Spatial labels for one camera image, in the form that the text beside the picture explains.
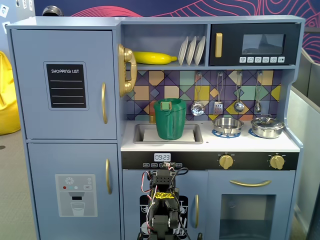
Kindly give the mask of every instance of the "digital clock display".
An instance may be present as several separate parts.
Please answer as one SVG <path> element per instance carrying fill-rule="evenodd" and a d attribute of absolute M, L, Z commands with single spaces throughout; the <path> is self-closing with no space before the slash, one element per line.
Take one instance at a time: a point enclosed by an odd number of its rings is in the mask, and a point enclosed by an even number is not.
<path fill-rule="evenodd" d="M 155 153 L 154 154 L 155 162 L 170 162 L 171 161 L 171 153 Z"/>

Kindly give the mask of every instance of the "toy kitchen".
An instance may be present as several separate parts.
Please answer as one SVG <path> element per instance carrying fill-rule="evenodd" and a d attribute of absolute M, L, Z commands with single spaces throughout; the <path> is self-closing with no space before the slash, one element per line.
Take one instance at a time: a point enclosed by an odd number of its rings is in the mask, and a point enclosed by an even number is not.
<path fill-rule="evenodd" d="M 303 18 L 8 25 L 38 240 L 288 240 Z"/>

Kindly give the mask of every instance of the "green pitcher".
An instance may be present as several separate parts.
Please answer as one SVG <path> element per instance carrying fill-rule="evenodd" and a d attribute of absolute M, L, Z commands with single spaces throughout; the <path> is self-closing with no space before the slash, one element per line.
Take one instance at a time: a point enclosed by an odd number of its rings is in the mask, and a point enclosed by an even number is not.
<path fill-rule="evenodd" d="M 160 138 L 181 138 L 186 122 L 186 107 L 186 102 L 178 98 L 165 98 L 154 103 L 156 130 Z"/>

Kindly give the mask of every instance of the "microwave window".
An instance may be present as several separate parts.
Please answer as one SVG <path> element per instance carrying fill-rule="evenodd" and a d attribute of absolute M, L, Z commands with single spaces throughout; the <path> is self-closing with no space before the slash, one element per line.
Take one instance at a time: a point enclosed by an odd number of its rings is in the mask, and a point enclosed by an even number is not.
<path fill-rule="evenodd" d="M 245 34 L 243 36 L 243 55 L 282 54 L 284 34 Z"/>

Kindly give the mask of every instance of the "dark blue wall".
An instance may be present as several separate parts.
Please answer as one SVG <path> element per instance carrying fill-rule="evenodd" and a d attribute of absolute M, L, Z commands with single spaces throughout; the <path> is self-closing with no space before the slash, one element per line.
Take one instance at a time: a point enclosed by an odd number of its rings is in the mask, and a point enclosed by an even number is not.
<path fill-rule="evenodd" d="M 185 17 L 295 15 L 306 18 L 306 26 L 320 28 L 320 0 L 34 0 L 41 16 L 48 5 L 76 17 Z M 306 34 L 303 47 L 320 63 L 320 35 Z"/>

